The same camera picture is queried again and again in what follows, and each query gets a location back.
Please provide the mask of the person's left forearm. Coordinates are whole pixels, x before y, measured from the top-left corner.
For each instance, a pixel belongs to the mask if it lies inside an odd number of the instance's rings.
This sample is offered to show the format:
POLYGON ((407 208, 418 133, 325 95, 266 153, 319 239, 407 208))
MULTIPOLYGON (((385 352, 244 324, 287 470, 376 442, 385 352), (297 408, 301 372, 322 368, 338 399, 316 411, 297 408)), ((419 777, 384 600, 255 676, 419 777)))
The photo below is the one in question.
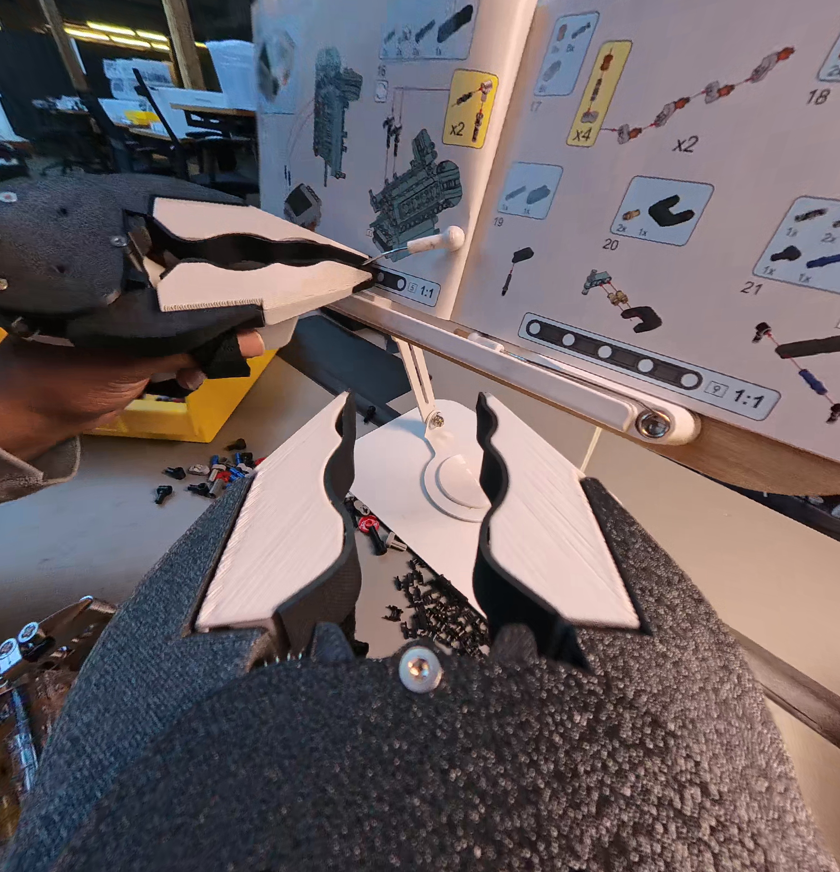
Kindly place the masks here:
POLYGON ((0 505, 70 481, 77 474, 80 456, 78 437, 61 442, 33 462, 0 448, 0 505))

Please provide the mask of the grey brick engine model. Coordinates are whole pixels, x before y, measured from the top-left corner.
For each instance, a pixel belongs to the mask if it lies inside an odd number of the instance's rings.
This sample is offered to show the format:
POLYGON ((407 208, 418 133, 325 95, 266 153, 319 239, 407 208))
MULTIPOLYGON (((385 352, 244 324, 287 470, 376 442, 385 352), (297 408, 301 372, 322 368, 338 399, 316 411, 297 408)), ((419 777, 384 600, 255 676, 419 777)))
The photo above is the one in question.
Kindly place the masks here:
POLYGON ((0 862, 65 699, 116 611, 86 595, 0 643, 0 862))

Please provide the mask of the white booklet stand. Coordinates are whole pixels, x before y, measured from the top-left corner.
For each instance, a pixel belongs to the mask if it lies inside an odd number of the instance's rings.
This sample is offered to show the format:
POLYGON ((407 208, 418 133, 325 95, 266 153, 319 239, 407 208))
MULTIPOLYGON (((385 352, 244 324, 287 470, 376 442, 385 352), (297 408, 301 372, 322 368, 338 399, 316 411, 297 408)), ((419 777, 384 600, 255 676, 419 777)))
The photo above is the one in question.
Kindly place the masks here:
POLYGON ((479 484, 480 461, 470 454, 473 439, 462 435, 456 420, 444 412, 443 402, 433 396, 424 351, 649 445, 682 446, 699 436, 699 416, 683 405, 660 397, 647 386, 626 386, 611 376, 594 374, 584 364, 564 363, 553 352, 572 353, 582 362, 598 365, 624 364, 633 376, 673 376, 675 387, 680 386, 682 376, 687 376, 691 386, 699 385, 699 373, 535 314, 523 317, 520 336, 542 345, 544 353, 527 351, 447 319, 411 314, 396 304, 395 298, 400 297, 434 307, 446 281, 461 282, 474 230, 468 221, 440 224, 425 220, 419 228, 381 243, 374 242, 373 230, 364 230, 356 239, 349 237, 349 246, 343 245, 343 234, 335 239, 327 237, 319 222, 310 228, 325 243, 362 254, 365 269, 372 273, 372 289, 356 293, 366 302, 354 303, 348 298, 336 307, 349 316, 360 312, 361 322, 391 333, 400 349, 430 456, 410 480, 419 483, 437 512, 480 521, 490 501, 479 484))

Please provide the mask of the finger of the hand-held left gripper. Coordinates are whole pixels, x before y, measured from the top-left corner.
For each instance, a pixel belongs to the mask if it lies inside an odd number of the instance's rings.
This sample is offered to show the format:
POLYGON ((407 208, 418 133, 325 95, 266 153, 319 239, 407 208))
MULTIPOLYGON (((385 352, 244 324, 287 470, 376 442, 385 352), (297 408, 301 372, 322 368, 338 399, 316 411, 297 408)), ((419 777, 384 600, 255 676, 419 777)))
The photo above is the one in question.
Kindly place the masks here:
POLYGON ((161 311, 218 312, 255 306, 262 311, 265 325, 338 302, 374 279, 373 271, 331 261, 310 266, 276 263, 250 270, 202 262, 182 262, 170 269, 153 266, 161 311))
POLYGON ((227 234, 250 234, 274 242, 303 239, 333 246, 351 256, 360 256, 360 261, 368 258, 366 253, 247 205, 154 197, 152 212, 153 217, 168 230, 187 240, 212 239, 227 234))

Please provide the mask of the yellow plastic bin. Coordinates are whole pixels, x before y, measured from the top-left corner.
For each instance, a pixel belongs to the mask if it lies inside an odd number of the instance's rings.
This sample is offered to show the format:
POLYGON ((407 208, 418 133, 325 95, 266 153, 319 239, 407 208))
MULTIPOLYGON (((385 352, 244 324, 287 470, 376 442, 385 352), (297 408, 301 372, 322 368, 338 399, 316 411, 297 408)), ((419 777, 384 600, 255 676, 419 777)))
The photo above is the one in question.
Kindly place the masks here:
MULTIPOLYGON (((0 332, 0 343, 6 338, 0 332)), ((211 442, 274 357, 274 351, 266 351, 256 333, 240 335, 239 349, 249 366, 248 377, 210 379, 206 386, 201 384, 194 390, 181 387, 175 377, 161 377, 151 381, 119 415, 83 433, 211 442)))

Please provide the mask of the background table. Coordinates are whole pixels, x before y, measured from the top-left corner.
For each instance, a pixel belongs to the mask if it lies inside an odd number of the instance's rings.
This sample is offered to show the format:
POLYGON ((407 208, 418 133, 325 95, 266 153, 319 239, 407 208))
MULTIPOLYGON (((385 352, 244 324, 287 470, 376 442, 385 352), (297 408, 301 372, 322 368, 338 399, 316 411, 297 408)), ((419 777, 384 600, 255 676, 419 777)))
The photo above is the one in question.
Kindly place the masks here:
POLYGON ((224 105, 222 94, 154 88, 131 67, 134 97, 91 92, 31 103, 34 130, 12 126, 0 95, 0 180, 37 172, 145 173, 189 180, 240 197, 259 192, 253 110, 224 105))

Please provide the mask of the pile of colourful brick parts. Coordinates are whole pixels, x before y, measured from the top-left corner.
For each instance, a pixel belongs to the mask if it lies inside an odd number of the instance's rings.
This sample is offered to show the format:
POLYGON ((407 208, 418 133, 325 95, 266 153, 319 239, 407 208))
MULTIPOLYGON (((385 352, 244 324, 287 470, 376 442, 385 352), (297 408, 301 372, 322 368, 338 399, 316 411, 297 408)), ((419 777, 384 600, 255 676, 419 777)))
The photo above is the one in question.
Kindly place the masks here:
MULTIPOLYGON (((207 464, 167 466, 162 474, 178 483, 191 478, 193 480, 186 485, 189 493, 206 499, 216 499, 233 482, 248 478, 267 458, 267 455, 257 456, 248 451, 247 442, 239 439, 227 445, 226 453, 212 455, 207 464)), ((346 493, 343 504, 355 528, 371 540, 374 553, 379 556, 386 555, 396 541, 395 535, 381 534, 380 521, 351 492, 346 493)))

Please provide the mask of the pile of black pins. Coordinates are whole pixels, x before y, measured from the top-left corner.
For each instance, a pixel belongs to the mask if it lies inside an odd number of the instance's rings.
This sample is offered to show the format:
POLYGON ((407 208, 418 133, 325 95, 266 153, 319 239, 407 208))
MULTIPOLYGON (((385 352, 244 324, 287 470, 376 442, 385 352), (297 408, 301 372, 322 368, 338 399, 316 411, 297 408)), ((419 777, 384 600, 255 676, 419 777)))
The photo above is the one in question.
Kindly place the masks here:
POLYGON ((396 626, 405 641, 435 644, 443 652, 474 659, 490 651, 487 620, 443 575, 408 553, 404 573, 393 578, 395 600, 383 621, 396 626))

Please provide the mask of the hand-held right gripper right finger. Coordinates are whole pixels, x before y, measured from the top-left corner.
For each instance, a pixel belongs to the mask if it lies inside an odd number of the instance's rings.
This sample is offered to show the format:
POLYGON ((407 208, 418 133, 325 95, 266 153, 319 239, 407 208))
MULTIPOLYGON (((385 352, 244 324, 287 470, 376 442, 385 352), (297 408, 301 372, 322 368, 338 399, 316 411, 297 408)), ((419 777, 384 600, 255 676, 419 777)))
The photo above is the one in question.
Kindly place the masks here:
POLYGON ((480 394, 477 421, 490 508, 473 591, 490 625, 640 628, 578 467, 491 394, 480 394))

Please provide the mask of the person's left hand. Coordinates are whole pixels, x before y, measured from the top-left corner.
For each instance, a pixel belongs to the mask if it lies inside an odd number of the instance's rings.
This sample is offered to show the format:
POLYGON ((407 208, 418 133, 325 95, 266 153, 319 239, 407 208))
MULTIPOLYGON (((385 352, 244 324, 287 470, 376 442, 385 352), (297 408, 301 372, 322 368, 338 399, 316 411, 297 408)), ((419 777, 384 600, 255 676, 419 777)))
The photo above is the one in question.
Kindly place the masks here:
POLYGON ((206 379, 189 355, 131 357, 8 337, 0 343, 0 449, 32 462, 119 415, 147 385, 206 379))

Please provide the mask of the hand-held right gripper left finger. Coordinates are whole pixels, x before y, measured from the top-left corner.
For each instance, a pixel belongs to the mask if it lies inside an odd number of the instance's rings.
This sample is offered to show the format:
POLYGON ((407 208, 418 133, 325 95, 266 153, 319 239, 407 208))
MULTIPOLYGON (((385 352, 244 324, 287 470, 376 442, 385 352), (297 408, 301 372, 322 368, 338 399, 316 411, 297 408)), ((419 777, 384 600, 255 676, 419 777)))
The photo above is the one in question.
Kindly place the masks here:
POLYGON ((270 453, 247 494, 195 629, 311 636, 354 610, 361 571, 344 506, 354 479, 356 401, 342 393, 270 453))

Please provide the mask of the instruction booklet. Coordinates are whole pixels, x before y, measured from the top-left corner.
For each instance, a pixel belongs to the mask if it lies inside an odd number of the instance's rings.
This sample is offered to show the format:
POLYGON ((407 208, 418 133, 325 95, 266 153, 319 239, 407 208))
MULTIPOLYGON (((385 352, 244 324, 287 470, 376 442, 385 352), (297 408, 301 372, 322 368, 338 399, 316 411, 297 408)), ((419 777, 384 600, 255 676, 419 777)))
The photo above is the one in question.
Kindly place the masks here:
POLYGON ((262 205, 351 317, 840 463, 840 2, 255 2, 262 205))

